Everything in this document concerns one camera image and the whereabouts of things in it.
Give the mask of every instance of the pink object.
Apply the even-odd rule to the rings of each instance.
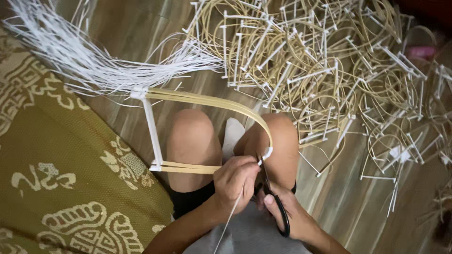
[[[428,60],[434,56],[435,52],[435,48],[429,46],[409,47],[407,48],[406,56],[408,58],[423,58],[425,60]]]

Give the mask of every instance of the scissor handle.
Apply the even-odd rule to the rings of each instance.
[[[281,203],[281,200],[279,199],[278,195],[274,195],[275,201],[278,204],[278,208],[281,211],[281,217],[282,222],[284,223],[284,231],[281,231],[278,227],[279,233],[284,237],[289,237],[290,235],[290,224],[289,224],[289,217],[287,216],[286,209],[284,209],[284,206]]]

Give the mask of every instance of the hand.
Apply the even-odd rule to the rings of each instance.
[[[321,232],[316,221],[301,207],[290,190],[272,182],[270,183],[270,189],[275,195],[278,195],[286,209],[290,224],[290,238],[309,243],[316,233]],[[284,231],[283,217],[272,195],[269,194],[266,196],[262,189],[259,190],[257,205],[259,210],[263,210],[266,207],[273,217],[275,217],[279,229]]]
[[[213,174],[215,194],[211,198],[223,221],[229,217],[239,195],[242,196],[234,214],[245,209],[253,196],[254,182],[259,171],[256,159],[248,155],[232,157]]]

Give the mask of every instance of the black shorts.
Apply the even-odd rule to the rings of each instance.
[[[254,193],[256,194],[259,189],[255,188]],[[297,182],[295,182],[295,186],[292,188],[292,193],[295,194],[297,190]],[[170,190],[169,197],[174,204],[174,214],[173,217],[175,220],[179,219],[182,215],[191,212],[206,200],[210,198],[215,193],[215,186],[213,185],[213,181],[211,181],[208,185],[202,187],[201,189],[192,191],[192,192],[176,192],[174,190]]]

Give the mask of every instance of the gray shirt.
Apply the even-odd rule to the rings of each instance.
[[[225,225],[219,225],[189,246],[184,254],[213,254]],[[217,254],[268,253],[310,254],[302,242],[282,237],[268,211],[259,211],[251,201],[231,218]]]

